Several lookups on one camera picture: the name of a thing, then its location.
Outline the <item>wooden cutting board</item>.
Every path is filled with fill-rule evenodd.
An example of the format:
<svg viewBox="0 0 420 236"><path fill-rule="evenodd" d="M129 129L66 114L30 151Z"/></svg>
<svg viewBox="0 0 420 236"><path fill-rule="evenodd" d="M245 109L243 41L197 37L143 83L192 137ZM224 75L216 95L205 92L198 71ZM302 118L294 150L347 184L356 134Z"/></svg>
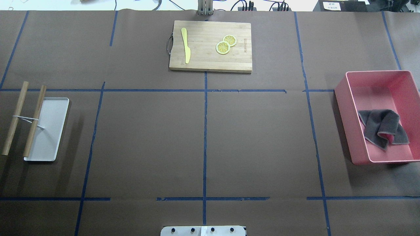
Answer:
<svg viewBox="0 0 420 236"><path fill-rule="evenodd" d="M181 28L188 31L188 45L191 49L189 64L185 64ZM234 35L238 42L230 48L228 54L220 55L216 52L216 44L228 34ZM250 23L176 20L172 37L169 60L171 70L252 73Z"/></svg>

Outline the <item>lemon slice far from knife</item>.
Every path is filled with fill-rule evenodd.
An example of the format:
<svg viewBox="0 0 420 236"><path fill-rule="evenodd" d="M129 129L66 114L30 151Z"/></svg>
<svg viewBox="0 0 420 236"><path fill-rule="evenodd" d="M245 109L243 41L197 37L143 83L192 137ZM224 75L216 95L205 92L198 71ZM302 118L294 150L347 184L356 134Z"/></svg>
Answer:
<svg viewBox="0 0 420 236"><path fill-rule="evenodd" d="M237 38L232 34L225 35L222 40L228 43L230 47L234 47L238 42Z"/></svg>

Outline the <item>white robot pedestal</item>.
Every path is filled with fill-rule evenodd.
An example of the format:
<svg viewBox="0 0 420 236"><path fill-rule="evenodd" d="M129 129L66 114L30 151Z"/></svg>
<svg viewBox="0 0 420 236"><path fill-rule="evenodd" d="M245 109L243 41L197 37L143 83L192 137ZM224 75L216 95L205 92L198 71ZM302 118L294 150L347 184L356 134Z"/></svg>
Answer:
<svg viewBox="0 0 420 236"><path fill-rule="evenodd" d="M165 226L161 236L246 236L246 227L227 226Z"/></svg>

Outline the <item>yellow plastic knife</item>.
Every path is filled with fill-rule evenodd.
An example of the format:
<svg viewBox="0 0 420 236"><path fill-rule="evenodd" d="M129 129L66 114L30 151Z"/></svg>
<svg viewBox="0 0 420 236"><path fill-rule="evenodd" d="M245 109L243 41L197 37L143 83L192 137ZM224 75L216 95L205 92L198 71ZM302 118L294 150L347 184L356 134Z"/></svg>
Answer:
<svg viewBox="0 0 420 236"><path fill-rule="evenodd" d="M182 40L183 40L183 47L184 47L184 53L185 53L185 64L189 64L191 59L191 49L188 45L188 31L186 28L180 29Z"/></svg>

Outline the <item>orange connector block near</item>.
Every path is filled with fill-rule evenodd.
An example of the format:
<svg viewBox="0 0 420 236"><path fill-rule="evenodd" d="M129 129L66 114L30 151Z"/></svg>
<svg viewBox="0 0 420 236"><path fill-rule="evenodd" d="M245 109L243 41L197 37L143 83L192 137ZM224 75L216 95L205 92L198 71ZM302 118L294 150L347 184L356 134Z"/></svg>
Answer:
<svg viewBox="0 0 420 236"><path fill-rule="evenodd" d="M273 2L270 6L269 11L290 11L289 4L285 1Z"/></svg>

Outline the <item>white wooden towel rack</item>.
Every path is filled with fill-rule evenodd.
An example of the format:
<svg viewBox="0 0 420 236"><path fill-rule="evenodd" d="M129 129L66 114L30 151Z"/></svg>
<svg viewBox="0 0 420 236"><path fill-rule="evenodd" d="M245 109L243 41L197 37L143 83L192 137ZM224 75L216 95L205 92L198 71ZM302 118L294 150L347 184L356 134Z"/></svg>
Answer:
<svg viewBox="0 0 420 236"><path fill-rule="evenodd" d="M25 161L52 162L56 160L61 136L69 109L67 97L45 97L47 87L41 86L32 117L21 116L29 82L24 81L12 115L1 155L9 155L11 144L20 120L31 124L25 143Z"/></svg>

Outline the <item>aluminium frame post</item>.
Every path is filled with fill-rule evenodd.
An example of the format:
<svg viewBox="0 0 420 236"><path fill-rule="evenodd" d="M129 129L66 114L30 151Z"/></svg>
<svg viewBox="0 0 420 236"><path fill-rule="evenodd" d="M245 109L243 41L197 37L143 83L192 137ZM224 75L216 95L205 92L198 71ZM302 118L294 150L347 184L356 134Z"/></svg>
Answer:
<svg viewBox="0 0 420 236"><path fill-rule="evenodd" d="M198 0L198 15L213 15L213 0Z"/></svg>

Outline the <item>lemon slice near knife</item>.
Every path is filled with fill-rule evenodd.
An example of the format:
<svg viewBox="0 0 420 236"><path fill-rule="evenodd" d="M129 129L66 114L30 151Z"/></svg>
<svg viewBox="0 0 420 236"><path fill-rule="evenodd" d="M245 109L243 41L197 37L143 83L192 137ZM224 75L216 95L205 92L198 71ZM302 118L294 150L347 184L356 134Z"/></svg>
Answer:
<svg viewBox="0 0 420 236"><path fill-rule="evenodd" d="M220 55L228 54L230 52L230 48L230 44L226 41L220 41L215 46L216 52Z"/></svg>

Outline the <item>orange connector block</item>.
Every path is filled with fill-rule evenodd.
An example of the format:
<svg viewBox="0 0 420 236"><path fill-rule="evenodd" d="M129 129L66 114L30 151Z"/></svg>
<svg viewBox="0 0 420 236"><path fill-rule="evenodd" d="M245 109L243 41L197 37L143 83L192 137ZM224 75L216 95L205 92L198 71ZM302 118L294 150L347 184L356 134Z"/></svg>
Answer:
<svg viewBox="0 0 420 236"><path fill-rule="evenodd" d="M255 2L251 0L240 0L235 4L237 11L257 11Z"/></svg>
<svg viewBox="0 0 420 236"><path fill-rule="evenodd" d="M269 11L290 11L289 4L285 1L273 2L270 6Z"/></svg>

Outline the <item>orange connector block far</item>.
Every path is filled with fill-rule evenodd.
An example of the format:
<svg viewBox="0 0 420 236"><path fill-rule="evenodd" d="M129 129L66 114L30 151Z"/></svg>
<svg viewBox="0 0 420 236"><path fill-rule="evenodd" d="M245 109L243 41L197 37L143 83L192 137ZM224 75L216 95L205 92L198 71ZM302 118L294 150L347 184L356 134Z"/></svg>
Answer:
<svg viewBox="0 0 420 236"><path fill-rule="evenodd" d="M235 4L237 11L257 11L255 2L251 0L240 0Z"/></svg>

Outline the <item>pink plastic bin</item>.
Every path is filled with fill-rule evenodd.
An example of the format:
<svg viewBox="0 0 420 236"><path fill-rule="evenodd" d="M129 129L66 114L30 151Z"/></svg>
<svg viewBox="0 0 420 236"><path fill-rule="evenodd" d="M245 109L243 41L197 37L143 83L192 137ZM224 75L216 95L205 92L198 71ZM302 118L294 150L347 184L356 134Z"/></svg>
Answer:
<svg viewBox="0 0 420 236"><path fill-rule="evenodd" d="M420 157L420 99L408 70L349 71L335 88L351 161L355 165L418 162ZM382 150L364 137L359 110L391 109L409 139L407 145Z"/></svg>

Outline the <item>grey cloth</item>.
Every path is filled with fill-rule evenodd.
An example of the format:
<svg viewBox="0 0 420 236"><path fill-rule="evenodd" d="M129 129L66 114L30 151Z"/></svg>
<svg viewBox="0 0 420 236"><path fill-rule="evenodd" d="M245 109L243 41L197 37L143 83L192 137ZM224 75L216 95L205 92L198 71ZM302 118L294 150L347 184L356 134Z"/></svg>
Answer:
<svg viewBox="0 0 420 236"><path fill-rule="evenodd" d="M358 110L359 120L364 126L363 136L369 143L384 151L390 145L410 144L400 116L392 109Z"/></svg>

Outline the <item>black box with label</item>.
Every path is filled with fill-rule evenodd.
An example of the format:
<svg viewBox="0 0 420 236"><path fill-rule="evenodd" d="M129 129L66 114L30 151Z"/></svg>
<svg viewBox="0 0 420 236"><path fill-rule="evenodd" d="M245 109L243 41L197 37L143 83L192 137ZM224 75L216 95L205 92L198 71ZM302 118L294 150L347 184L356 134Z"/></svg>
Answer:
<svg viewBox="0 0 420 236"><path fill-rule="evenodd" d="M364 1L318 0L313 12L368 12Z"/></svg>

